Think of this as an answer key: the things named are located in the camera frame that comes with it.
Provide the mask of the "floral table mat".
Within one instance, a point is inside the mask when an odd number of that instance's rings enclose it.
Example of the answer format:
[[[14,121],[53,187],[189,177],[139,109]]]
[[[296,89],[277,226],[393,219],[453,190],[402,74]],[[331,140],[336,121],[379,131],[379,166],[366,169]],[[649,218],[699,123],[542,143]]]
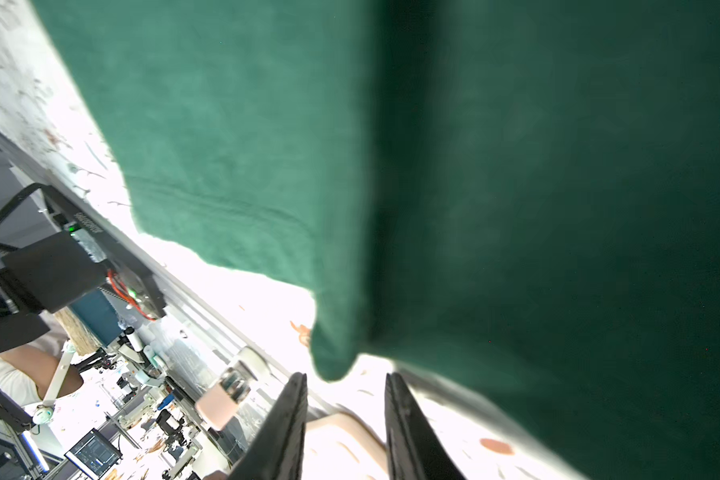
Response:
[[[172,322],[192,327],[214,351],[204,381],[249,346],[274,381],[313,372],[299,326],[315,303],[301,288],[205,263],[177,244],[144,234],[106,141],[28,1],[0,1],[0,146],[27,181],[56,187],[127,247],[156,276]],[[510,421],[495,405],[437,376],[362,356],[338,382],[311,378],[312,399],[373,433],[384,429],[384,380],[400,373],[460,471],[470,479],[572,479],[574,470]]]

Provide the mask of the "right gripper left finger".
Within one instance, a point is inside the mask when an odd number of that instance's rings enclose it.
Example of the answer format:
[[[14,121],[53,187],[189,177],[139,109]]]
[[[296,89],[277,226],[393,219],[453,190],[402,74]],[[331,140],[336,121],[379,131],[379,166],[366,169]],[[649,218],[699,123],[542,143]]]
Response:
[[[308,411],[307,375],[294,373],[228,480],[299,480]]]

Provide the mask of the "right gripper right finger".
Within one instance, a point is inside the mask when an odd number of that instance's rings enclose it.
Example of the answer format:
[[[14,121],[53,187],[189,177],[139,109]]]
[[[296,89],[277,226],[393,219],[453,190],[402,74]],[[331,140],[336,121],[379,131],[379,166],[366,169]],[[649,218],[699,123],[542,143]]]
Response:
[[[398,373],[386,376],[385,425],[390,479],[465,480]]]

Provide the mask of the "dark green t shirt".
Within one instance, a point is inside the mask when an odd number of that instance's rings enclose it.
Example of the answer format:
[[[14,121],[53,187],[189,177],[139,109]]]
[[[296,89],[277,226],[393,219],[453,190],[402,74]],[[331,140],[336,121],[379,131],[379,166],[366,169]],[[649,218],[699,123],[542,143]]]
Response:
[[[720,479],[720,1],[38,1],[147,234],[593,479]]]

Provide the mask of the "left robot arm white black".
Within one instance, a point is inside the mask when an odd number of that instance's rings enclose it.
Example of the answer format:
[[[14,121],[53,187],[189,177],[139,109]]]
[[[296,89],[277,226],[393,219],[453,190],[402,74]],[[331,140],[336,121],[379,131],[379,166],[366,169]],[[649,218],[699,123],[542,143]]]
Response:
[[[0,353],[49,331],[42,312],[55,313],[105,283],[107,267],[66,232],[0,260]]]

